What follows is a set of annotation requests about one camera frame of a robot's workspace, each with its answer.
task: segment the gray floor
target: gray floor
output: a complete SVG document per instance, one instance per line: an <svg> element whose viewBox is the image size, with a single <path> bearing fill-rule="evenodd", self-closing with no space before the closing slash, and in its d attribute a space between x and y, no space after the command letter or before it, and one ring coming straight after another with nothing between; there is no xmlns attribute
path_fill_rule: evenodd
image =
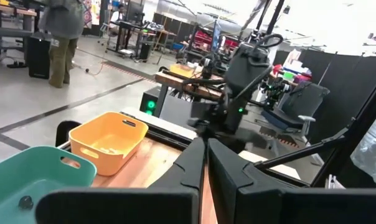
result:
<svg viewBox="0 0 376 224"><path fill-rule="evenodd" d="M87 75L83 69L75 68L71 71L71 83L63 89L55 89L47 84L47 80L30 78L28 70L10 69L5 66L12 63L11 59L4 59L0 63L0 131L2 138L11 138L28 146L54 145L55 130L59 122L67 119L84 122L106 111L119 111L124 107L139 107L144 91L157 84L121 72L114 68L101 66L104 60L110 60L124 66L153 75L160 66L174 63L173 55L165 55L159 65L155 65L160 54L152 54L148 63L136 63L131 59L121 58L114 52L105 53L105 47L97 43L98 38L82 37L78 43L78 50L74 61L83 69L89 68L92 73L101 72L96 76ZM7 55L22 58L20 52L10 50ZM126 85L120 90L113 91L97 99L92 96ZM22 126L13 126L22 120L70 105L58 113L43 116L37 121ZM266 158L273 158L275 154L255 147L250 151ZM287 147L286 152L297 150ZM0 142L0 162L18 153L19 150ZM319 167L311 164L311 158L288 164L297 169L300 177L311 181Z"/></svg>

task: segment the black office chair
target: black office chair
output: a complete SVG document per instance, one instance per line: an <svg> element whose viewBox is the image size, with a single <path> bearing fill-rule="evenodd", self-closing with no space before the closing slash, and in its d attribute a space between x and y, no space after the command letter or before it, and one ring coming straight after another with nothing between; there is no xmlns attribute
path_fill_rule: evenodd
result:
<svg viewBox="0 0 376 224"><path fill-rule="evenodd" d="M267 122L256 119L260 126L266 126L276 131L276 134L308 134L310 122L316 121L314 113L321 105L329 90L311 82L301 82L293 91L286 93L281 100L281 106L272 110L264 109L261 115Z"/></svg>

